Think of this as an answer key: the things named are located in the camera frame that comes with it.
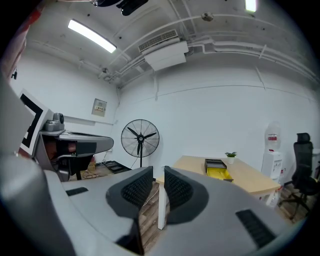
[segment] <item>air vent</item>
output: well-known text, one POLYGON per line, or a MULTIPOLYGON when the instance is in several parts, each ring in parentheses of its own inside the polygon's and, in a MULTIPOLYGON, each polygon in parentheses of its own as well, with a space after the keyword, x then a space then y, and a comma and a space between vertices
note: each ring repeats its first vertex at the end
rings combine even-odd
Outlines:
POLYGON ((153 38, 151 38, 150 40, 140 44, 139 47, 139 51, 140 53, 142 53, 143 51, 145 51, 146 49, 149 49, 152 46, 155 46, 157 44, 160 44, 164 41, 173 39, 173 38, 177 38, 178 34, 177 31, 175 29, 169 30, 165 33, 159 34, 153 38))

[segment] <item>black office chair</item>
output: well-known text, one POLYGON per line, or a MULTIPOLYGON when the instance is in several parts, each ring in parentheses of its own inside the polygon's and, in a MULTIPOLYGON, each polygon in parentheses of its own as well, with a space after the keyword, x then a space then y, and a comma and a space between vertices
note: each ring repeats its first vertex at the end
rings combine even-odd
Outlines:
POLYGON ((281 206, 284 202, 296 203, 294 214, 290 217, 293 220, 297 214, 299 205, 303 206, 307 210, 306 216, 309 214, 310 209, 306 205, 307 196, 313 196, 320 191, 320 182, 316 182, 311 178, 312 173, 312 151, 313 144, 310 141, 310 135, 308 133, 297 133, 297 142, 293 144, 296 169, 292 176, 292 184, 294 188, 299 190, 300 196, 296 195, 298 192, 293 192, 288 197, 279 202, 281 206))

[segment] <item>standing fan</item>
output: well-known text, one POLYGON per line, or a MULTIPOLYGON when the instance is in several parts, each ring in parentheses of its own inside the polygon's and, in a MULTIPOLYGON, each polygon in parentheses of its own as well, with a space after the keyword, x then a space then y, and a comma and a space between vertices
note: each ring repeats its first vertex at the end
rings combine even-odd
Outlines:
POLYGON ((153 123, 137 119, 128 123, 121 134, 121 144, 131 156, 142 158, 151 155, 159 145, 159 132, 153 123))

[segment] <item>wooden desk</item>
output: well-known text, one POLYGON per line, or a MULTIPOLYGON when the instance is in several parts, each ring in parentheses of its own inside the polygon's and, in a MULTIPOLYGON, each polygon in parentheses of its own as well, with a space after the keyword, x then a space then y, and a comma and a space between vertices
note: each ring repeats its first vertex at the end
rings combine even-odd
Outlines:
MULTIPOLYGON (((246 190, 250 194, 261 198, 268 195, 267 202, 272 199, 274 191, 279 189, 280 184, 271 178, 263 175, 260 171, 236 158, 233 164, 229 164, 226 158, 210 158, 183 155, 172 167, 186 171, 206 175, 205 159, 221 159, 227 166, 227 170, 233 178, 233 183, 246 190)), ((156 179, 159 183, 159 212, 158 229, 163 229, 165 225, 165 214, 167 204, 167 194, 164 188, 165 176, 156 179)))

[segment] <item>ceiling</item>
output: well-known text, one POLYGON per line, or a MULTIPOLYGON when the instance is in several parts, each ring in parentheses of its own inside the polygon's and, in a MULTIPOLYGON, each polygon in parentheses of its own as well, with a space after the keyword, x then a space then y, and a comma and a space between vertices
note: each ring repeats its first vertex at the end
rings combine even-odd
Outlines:
POLYGON ((116 5, 95 7, 89 2, 54 1, 31 26, 27 46, 91 70, 110 83, 123 85, 150 71, 151 67, 144 62, 130 68, 122 76, 114 75, 114 72, 141 55, 139 44, 171 29, 176 29, 180 38, 188 42, 211 38, 215 42, 267 45, 315 73, 317 70, 313 52, 303 34, 286 13, 270 0, 258 1, 255 13, 245 10, 245 0, 149 0, 129 16, 122 16, 116 5), (211 12, 214 19, 211 22, 201 18, 176 22, 145 36, 161 26, 204 12, 211 12), (117 49, 109 53, 68 29, 71 19, 103 35, 117 49), (102 73, 103 68, 107 68, 107 73, 102 73))

